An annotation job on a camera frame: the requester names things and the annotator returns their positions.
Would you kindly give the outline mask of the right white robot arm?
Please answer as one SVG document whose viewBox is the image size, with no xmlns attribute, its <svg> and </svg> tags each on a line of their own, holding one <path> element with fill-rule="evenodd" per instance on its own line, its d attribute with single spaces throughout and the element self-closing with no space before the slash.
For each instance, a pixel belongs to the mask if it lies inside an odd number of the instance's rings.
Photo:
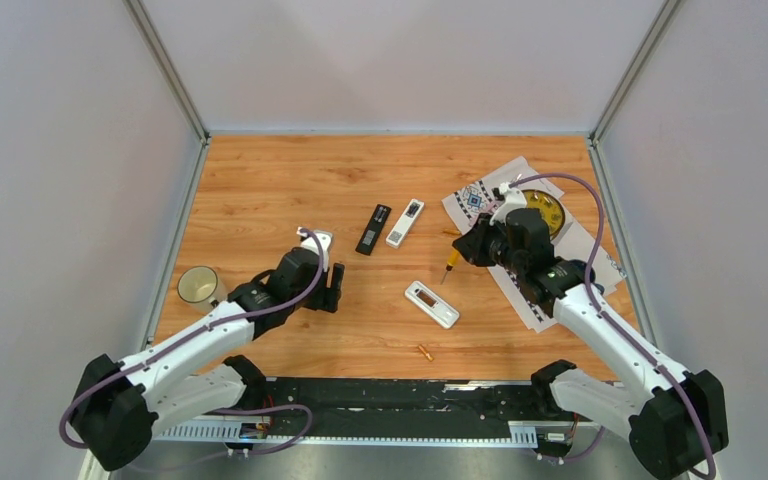
<svg viewBox="0 0 768 480">
<path fill-rule="evenodd" d="M 530 404 L 546 419 L 582 415 L 628 441 L 639 463 L 657 479 L 673 479 L 729 444 L 722 383 L 708 370 L 691 372 L 649 343 L 601 296 L 582 260 L 554 252 L 549 227 L 532 208 L 502 221 L 482 213 L 453 248 L 469 264 L 501 267 L 520 294 L 563 325 L 618 376 L 614 387 L 567 360 L 536 371 Z"/>
</svg>

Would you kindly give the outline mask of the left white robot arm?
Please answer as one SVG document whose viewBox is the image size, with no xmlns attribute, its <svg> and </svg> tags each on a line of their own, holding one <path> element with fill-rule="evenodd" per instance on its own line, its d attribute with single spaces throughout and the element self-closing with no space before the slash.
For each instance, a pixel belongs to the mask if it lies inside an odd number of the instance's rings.
<svg viewBox="0 0 768 480">
<path fill-rule="evenodd" d="M 329 262 L 331 239 L 319 231 L 299 233 L 301 243 L 276 268 L 238 285 L 182 331 L 120 360 L 102 354 L 90 361 L 59 421 L 62 441 L 115 471 L 156 435 L 200 415 L 279 412 L 268 400 L 264 375 L 232 352 L 301 308 L 336 311 L 344 267 Z"/>
</svg>

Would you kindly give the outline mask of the short white remote control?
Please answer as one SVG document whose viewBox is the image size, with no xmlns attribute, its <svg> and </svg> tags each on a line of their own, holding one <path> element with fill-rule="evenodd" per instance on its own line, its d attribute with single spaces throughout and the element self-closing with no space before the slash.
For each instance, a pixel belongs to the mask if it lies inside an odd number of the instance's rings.
<svg viewBox="0 0 768 480">
<path fill-rule="evenodd" d="M 460 312 L 420 281 L 413 281 L 404 291 L 405 297 L 443 329 L 452 328 Z"/>
</svg>

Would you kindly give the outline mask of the yellow handled screwdriver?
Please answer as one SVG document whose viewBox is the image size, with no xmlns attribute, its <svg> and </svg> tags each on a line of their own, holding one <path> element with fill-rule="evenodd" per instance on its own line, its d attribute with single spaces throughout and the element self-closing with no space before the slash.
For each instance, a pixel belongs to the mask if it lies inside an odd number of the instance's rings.
<svg viewBox="0 0 768 480">
<path fill-rule="evenodd" d="M 444 272 L 440 280 L 440 284 L 444 284 L 449 273 L 454 269 L 454 267 L 457 265 L 459 259 L 461 258 L 460 253 L 457 249 L 452 249 L 451 253 L 449 254 L 445 267 Z"/>
</svg>

